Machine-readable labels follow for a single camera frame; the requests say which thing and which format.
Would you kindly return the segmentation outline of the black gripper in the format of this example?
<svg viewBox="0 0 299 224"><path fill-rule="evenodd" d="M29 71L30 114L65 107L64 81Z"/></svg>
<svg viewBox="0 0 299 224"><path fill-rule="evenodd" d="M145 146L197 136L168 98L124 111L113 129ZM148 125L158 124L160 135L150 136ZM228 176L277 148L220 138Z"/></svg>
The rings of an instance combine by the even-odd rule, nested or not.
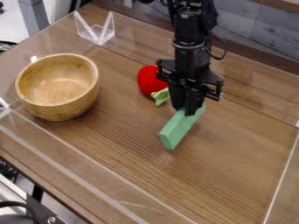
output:
<svg viewBox="0 0 299 224"><path fill-rule="evenodd" d="M186 116L193 116L205 98L217 101L224 80L210 71L210 43L172 42L173 59L156 61L156 78L168 83L172 107L185 102Z"/></svg>

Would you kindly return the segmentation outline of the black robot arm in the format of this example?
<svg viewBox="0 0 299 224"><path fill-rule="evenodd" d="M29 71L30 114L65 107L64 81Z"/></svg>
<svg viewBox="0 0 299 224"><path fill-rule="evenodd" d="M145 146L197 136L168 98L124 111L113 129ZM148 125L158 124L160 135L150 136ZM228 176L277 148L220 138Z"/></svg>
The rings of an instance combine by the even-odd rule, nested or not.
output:
<svg viewBox="0 0 299 224"><path fill-rule="evenodd" d="M173 28L173 59L156 61L156 78L168 83L172 107L193 116L204 99L220 100L224 80L210 70L212 34L217 25L213 0L164 0Z"/></svg>

